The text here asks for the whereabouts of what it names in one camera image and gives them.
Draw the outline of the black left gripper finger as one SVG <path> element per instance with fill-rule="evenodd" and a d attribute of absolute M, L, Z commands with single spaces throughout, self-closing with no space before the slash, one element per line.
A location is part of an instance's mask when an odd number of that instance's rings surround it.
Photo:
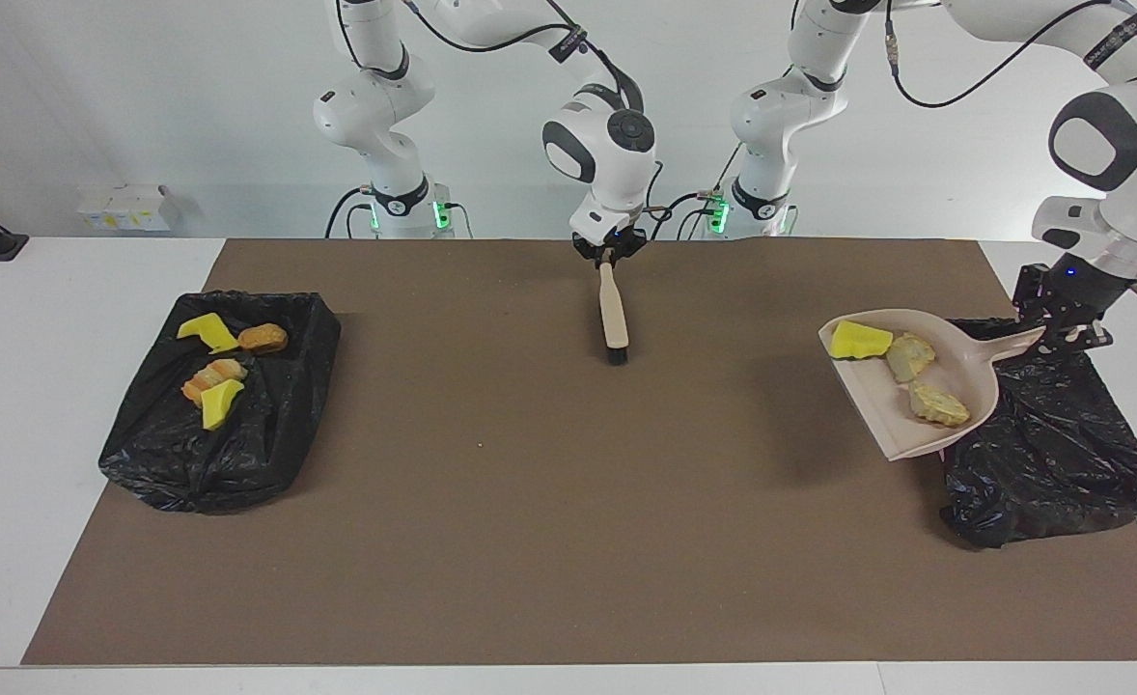
<path fill-rule="evenodd" d="M 1102 322 L 1089 322 L 1060 330 L 1051 339 L 1051 351 L 1086 351 L 1113 344 L 1113 334 Z"/>

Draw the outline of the beige hand brush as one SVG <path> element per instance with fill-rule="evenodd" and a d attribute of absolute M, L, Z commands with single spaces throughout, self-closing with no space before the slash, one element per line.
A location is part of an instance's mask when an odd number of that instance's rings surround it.
<path fill-rule="evenodd" d="M 614 272 L 616 271 L 614 271 L 614 265 L 611 260 L 601 260 L 598 268 L 598 299 L 605 356 L 607 356 L 612 366 L 621 366 L 626 364 L 626 349 L 630 345 L 630 338 L 626 334 L 624 304 L 621 292 L 619 292 Z"/>

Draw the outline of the pale flaky pastry piece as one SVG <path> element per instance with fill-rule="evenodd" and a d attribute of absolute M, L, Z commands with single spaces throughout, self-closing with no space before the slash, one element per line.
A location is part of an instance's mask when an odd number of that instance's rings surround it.
<path fill-rule="evenodd" d="M 908 383 L 908 408 L 914 417 L 939 427 L 962 427 L 971 419 L 970 409 L 956 396 L 922 381 Z"/>

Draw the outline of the small curled croissant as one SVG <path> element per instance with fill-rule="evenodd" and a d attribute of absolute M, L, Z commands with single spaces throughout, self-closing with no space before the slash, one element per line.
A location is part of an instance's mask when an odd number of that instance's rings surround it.
<path fill-rule="evenodd" d="M 936 351 L 921 336 L 903 333 L 896 336 L 883 359 L 896 383 L 905 384 L 916 381 L 918 375 L 933 364 Z"/>

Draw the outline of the plain yellow sponge piece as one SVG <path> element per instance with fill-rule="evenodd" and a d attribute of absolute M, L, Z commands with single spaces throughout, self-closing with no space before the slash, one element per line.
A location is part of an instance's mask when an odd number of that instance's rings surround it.
<path fill-rule="evenodd" d="M 835 325 L 828 353 L 832 359 L 874 359 L 885 356 L 894 342 L 889 330 L 843 320 Z"/>

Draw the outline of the beige plastic dustpan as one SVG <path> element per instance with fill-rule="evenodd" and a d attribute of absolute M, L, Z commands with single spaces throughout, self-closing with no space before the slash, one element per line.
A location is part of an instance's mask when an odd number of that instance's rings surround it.
<path fill-rule="evenodd" d="M 907 387 L 896 383 L 882 359 L 835 359 L 835 373 L 883 457 L 890 461 L 940 452 L 991 417 L 998 404 L 998 377 L 993 364 L 1027 351 L 1045 333 L 1044 326 L 1037 326 L 982 342 L 935 314 L 877 309 L 825 322 L 818 332 L 825 348 L 832 344 L 835 328 L 844 320 L 926 339 L 933 347 L 936 359 L 921 374 L 922 382 L 956 396 L 970 412 L 969 421 L 961 427 L 923 421 L 913 414 Z"/>

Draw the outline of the brown oval bread roll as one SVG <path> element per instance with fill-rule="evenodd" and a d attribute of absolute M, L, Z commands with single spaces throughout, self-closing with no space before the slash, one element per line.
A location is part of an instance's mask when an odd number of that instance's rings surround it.
<path fill-rule="evenodd" d="M 274 353 L 285 350 L 290 336 L 276 322 L 246 328 L 236 336 L 238 347 L 251 353 Z"/>

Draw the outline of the notched yellow sponge piece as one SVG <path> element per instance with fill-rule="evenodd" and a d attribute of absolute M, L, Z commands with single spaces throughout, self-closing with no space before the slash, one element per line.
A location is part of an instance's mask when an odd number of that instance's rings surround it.
<path fill-rule="evenodd" d="M 186 320 L 180 328 L 177 339 L 198 338 L 210 353 L 225 353 L 240 348 L 236 336 L 226 326 L 217 313 L 202 314 Z"/>

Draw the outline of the striped orange croissant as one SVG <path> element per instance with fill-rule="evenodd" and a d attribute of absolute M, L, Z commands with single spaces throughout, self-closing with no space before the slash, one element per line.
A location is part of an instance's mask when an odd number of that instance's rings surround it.
<path fill-rule="evenodd" d="M 214 359 L 181 384 L 181 394 L 193 402 L 197 408 L 204 408 L 204 392 L 226 381 L 241 382 L 247 375 L 248 370 L 243 369 L 240 361 Z"/>

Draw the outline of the yellow green sponge wedge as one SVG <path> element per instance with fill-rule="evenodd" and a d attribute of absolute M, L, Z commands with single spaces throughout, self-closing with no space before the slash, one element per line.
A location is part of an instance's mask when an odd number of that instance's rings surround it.
<path fill-rule="evenodd" d="M 217 431 L 226 422 L 230 409 L 236 396 L 244 390 L 244 384 L 238 379 L 211 386 L 201 395 L 204 431 Z"/>

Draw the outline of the black bag lined bin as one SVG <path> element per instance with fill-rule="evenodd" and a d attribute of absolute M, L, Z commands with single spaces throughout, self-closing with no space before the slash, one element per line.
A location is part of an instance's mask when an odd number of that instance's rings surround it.
<path fill-rule="evenodd" d="M 993 372 L 996 408 L 941 453 L 945 527 L 1001 548 L 1137 520 L 1137 436 L 1089 353 L 1029 353 Z"/>
<path fill-rule="evenodd" d="M 181 394 L 211 353 L 181 339 L 186 320 L 215 313 L 235 333 L 273 322 L 283 350 L 234 351 L 247 371 L 219 430 Z M 184 293 L 155 336 L 97 460 L 110 483 L 163 512 L 224 514 L 273 500 L 294 483 L 327 402 L 341 323 L 318 293 Z"/>

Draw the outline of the brown table mat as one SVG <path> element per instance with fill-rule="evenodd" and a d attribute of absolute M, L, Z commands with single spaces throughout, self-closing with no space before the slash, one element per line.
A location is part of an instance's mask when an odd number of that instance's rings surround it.
<path fill-rule="evenodd" d="M 1010 313 L 974 242 L 233 240 L 207 282 L 339 313 L 302 474 L 229 515 L 109 486 L 24 655 L 70 664 L 1137 660 L 1137 526 L 970 551 L 818 332 Z"/>

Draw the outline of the white wall socket box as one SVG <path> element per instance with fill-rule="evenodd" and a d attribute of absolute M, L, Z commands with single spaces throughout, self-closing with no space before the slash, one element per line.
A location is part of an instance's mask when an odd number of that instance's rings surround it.
<path fill-rule="evenodd" d="M 78 216 L 93 232 L 171 233 L 180 212 L 161 184 L 78 187 Z"/>

